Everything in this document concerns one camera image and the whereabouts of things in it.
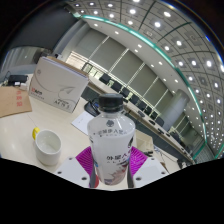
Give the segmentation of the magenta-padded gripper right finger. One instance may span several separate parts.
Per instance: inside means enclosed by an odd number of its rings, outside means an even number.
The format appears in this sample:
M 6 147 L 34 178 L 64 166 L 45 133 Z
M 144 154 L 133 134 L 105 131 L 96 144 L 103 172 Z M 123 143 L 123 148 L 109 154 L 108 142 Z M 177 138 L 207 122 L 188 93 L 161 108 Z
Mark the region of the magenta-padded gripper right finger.
M 129 159 L 127 184 L 129 188 L 140 188 L 168 175 L 155 157 L 148 157 L 133 147 Z

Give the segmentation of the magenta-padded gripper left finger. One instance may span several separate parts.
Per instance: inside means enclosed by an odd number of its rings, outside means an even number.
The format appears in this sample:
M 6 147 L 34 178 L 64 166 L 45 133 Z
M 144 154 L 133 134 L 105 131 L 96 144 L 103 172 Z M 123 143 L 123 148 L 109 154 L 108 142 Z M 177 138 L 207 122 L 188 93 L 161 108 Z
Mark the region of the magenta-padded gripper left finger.
M 84 149 L 76 157 L 68 157 L 54 174 L 84 188 L 98 186 L 98 176 L 90 147 Z

